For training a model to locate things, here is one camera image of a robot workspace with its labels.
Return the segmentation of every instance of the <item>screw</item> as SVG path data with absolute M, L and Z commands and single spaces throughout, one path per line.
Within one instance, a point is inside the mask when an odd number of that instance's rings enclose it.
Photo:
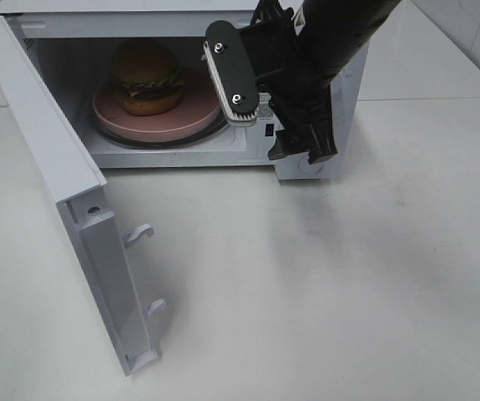
M 225 46 L 222 43 L 216 43 L 214 46 L 214 52 L 221 54 L 225 51 Z
M 240 94 L 235 94 L 234 96 L 232 96 L 232 103 L 238 105 L 241 104 L 242 101 L 243 99 L 241 98 Z

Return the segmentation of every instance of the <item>burger patty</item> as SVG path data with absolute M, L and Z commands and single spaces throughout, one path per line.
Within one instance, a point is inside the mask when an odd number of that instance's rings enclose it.
M 152 82 L 145 82 L 145 83 L 141 83 L 141 84 L 136 84 L 134 82 L 123 81 L 122 79 L 115 77 L 115 75 L 113 75 L 113 78 L 115 80 L 118 80 L 126 89 L 131 89 L 131 88 L 134 88 L 134 87 L 153 89 L 153 88 L 159 88 L 159 87 L 165 86 L 165 85 L 174 84 L 174 82 L 179 79 L 181 72 L 182 72 L 182 69 L 180 67 L 178 67 L 175 71 L 173 71 L 173 73 L 171 73 L 170 75 L 168 75 L 167 77 L 165 77 L 161 80 L 152 81 Z
M 153 89 L 153 90 L 146 90 L 144 92 L 140 92 L 133 96 L 136 99 L 142 100 L 156 100 L 161 99 L 166 96 L 170 96 L 171 94 L 176 94 L 180 91 L 181 86 L 166 86 L 164 88 Z

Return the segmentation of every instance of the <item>white wall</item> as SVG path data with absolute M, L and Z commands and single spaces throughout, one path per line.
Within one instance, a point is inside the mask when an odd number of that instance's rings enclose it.
M 480 68 L 480 0 L 413 0 Z

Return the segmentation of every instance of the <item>pink plate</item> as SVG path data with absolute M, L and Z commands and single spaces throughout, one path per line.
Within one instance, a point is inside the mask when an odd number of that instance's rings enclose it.
M 194 69 L 185 69 L 182 74 L 186 82 L 182 103 L 156 115 L 128 114 L 114 100 L 114 86 L 105 84 L 93 99 L 100 124 L 121 138 L 146 143 L 182 140 L 197 134 L 217 118 L 220 104 L 208 74 Z

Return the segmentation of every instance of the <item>label sticker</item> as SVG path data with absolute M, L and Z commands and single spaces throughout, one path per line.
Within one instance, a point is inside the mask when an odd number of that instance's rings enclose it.
M 258 119 L 273 119 L 275 113 L 270 107 L 270 94 L 260 94 L 260 105 L 258 106 L 258 111 L 256 112 L 256 117 Z

